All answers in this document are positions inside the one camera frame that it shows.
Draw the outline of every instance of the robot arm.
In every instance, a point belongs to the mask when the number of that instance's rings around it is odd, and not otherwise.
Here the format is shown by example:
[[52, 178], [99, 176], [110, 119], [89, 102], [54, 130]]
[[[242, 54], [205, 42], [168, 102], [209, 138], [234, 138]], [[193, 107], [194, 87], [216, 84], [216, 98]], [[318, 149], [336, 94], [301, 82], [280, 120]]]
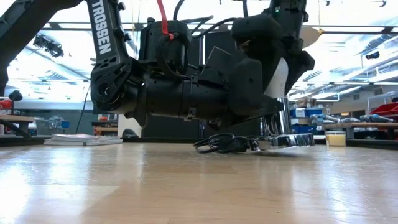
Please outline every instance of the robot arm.
[[[235, 19], [231, 33], [239, 50], [230, 54], [213, 49], [206, 65], [193, 74], [187, 72], [187, 50], [196, 37], [184, 21], [149, 21], [141, 30], [136, 60], [126, 50], [129, 36], [119, 16], [124, 5], [118, 0], [86, 1], [96, 50], [91, 100], [101, 110], [134, 117], [141, 126], [145, 126], [147, 114], [205, 119], [212, 128], [277, 114], [284, 109], [277, 97], [283, 97], [303, 72], [313, 68], [314, 60], [302, 51], [299, 39], [302, 22], [308, 17], [306, 0], [272, 0], [262, 14]], [[16, 16], [6, 22], [8, 31], [0, 26], [0, 46], [3, 50], [10, 33], [26, 36], [13, 49], [7, 49], [4, 54], [8, 58], [2, 56], [0, 60], [2, 67], [58, 10], [79, 3], [16, 0], [5, 13]], [[12, 13], [14, 6], [19, 6], [19, 14]], [[34, 20], [38, 22], [30, 27], [28, 21]], [[278, 94], [267, 91], [278, 83], [282, 86]]]

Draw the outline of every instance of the ceiling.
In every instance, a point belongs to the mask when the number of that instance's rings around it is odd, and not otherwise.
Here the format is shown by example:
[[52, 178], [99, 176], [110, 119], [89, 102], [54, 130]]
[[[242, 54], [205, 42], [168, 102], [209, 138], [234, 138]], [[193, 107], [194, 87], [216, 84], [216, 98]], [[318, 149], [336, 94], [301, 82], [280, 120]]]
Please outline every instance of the ceiling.
[[[14, 2], [2, 0], [0, 14]], [[131, 29], [134, 23], [145, 23], [148, 17], [160, 19], [156, 0], [124, 0], [126, 10], [121, 11], [125, 29]], [[166, 0], [165, 10], [171, 19], [178, 0]], [[269, 1], [249, 0], [249, 14], [259, 14], [267, 8]], [[380, 31], [382, 28], [361, 26], [398, 26], [396, 9], [398, 1], [388, 0], [384, 7], [381, 1], [372, 0], [334, 0], [330, 5], [326, 1], [308, 1], [307, 12], [310, 15], [307, 25], [323, 26], [331, 31]], [[242, 4], [232, 0], [186, 0], [181, 7], [178, 18], [191, 19], [214, 15], [209, 21], [214, 24], [228, 17], [241, 17]], [[82, 2], [72, 9], [59, 11], [46, 24], [40, 34], [62, 44], [65, 56], [52, 58], [49, 53], [38, 49], [32, 43], [16, 57], [8, 68], [8, 88], [18, 88], [22, 94], [30, 97], [59, 98], [84, 100], [95, 58], [87, 5]], [[61, 29], [54, 30], [52, 22], [63, 22]], [[357, 26], [357, 27], [324, 27], [324, 26]], [[139, 46], [139, 32], [131, 33], [135, 44]], [[294, 86], [290, 96], [295, 99], [307, 95], [321, 99], [335, 99], [338, 93], [348, 94], [359, 91], [357, 82], [394, 81], [398, 75], [398, 39], [393, 35], [352, 35], [324, 34], [317, 43], [306, 48], [315, 58], [316, 65], [301, 77]], [[136, 56], [132, 48], [127, 47], [129, 54]], [[366, 60], [364, 55], [379, 51], [380, 57]], [[331, 85], [328, 82], [355, 82], [355, 85]]]

